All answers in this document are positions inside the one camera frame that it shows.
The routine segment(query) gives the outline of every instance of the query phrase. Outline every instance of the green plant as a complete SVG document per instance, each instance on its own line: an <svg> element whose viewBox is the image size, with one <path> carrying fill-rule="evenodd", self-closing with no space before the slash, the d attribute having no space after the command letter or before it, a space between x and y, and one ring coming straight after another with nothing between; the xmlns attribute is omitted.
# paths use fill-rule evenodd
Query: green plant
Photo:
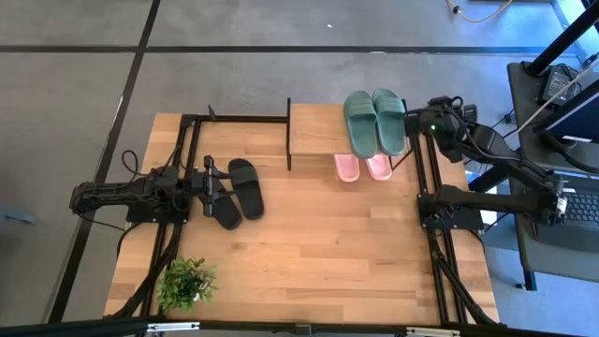
<svg viewBox="0 0 599 337"><path fill-rule="evenodd" d="M165 313L172 309L190 311L196 300L210 301L212 292L218 290L212 282L216 279L216 267L201 269L204 258L179 257L170 263L156 292L158 303Z"/></svg>

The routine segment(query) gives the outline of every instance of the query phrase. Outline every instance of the slide sandal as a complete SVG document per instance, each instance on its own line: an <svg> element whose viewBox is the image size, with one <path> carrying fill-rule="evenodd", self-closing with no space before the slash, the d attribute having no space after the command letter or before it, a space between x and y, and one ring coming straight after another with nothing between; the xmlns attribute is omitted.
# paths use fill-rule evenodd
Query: slide sandal
<svg viewBox="0 0 599 337"><path fill-rule="evenodd" d="M343 104L349 143L354 154L360 158L372 158L376 154L376 111L370 95L365 91L352 93Z"/></svg>
<svg viewBox="0 0 599 337"><path fill-rule="evenodd" d="M405 127L403 126L403 102L388 89L376 89L373 93L376 109L376 128L381 150L388 155L403 154Z"/></svg>
<svg viewBox="0 0 599 337"><path fill-rule="evenodd" d="M359 177L358 158L353 154L335 154L334 157L339 179L345 183L355 182Z"/></svg>
<svg viewBox="0 0 599 337"><path fill-rule="evenodd" d="M377 154L370 159L366 159L366 167L368 167L368 171L376 181L388 180L393 173L388 156L384 154Z"/></svg>
<svg viewBox="0 0 599 337"><path fill-rule="evenodd" d="M264 201L254 166L245 159L233 159L228 163L228 174L243 215L250 220L261 218L264 215Z"/></svg>
<svg viewBox="0 0 599 337"><path fill-rule="evenodd" d="M216 178L212 178L212 188L216 192L225 192L223 184ZM232 230L241 223L241 213L229 196L220 197L214 202L212 209L214 218L225 229Z"/></svg>

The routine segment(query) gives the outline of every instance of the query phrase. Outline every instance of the black table leg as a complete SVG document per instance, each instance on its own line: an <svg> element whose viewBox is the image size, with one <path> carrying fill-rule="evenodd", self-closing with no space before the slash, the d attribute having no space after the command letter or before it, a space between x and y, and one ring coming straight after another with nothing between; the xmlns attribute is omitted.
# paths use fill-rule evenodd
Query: black table leg
<svg viewBox="0 0 599 337"><path fill-rule="evenodd" d="M534 277L534 271L524 270L524 285L516 285L520 289L526 289L529 291L536 291L536 278Z"/></svg>
<svg viewBox="0 0 599 337"><path fill-rule="evenodd" d="M487 192L505 179L507 179L507 171L504 168L492 167L468 183L468 188L473 192Z"/></svg>

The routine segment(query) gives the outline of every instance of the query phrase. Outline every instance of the gray floor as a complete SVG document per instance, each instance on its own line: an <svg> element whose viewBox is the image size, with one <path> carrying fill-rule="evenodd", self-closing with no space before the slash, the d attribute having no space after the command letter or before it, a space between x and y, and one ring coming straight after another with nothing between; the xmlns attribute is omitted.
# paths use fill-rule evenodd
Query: gray floor
<svg viewBox="0 0 599 337"><path fill-rule="evenodd" d="M0 44L137 44L150 0L5 0ZM499 4L461 1L473 17ZM152 45L547 46L562 28L548 4L516 3L472 25L444 1L163 1ZM342 102L354 90L387 87L410 107L437 95L476 103L495 124L511 107L505 67L530 55L147 54L132 96L109 181L129 178L124 149L143 156L157 112L284 114L285 99ZM90 179L131 66L129 54L0 54L0 205L33 212L38 224L0 226L0 326L42 322L77 219L70 191ZM561 61L575 64L574 58ZM504 133L510 125L499 125ZM98 219L122 224L124 210ZM94 227L66 320L102 315L119 233ZM500 316L509 326L593 334L599 286L539 277L531 294L518 257L487 251ZM576 291L561 291L561 286ZM539 311L544 306L555 309ZM238 332L211 335L234 336Z"/></svg>

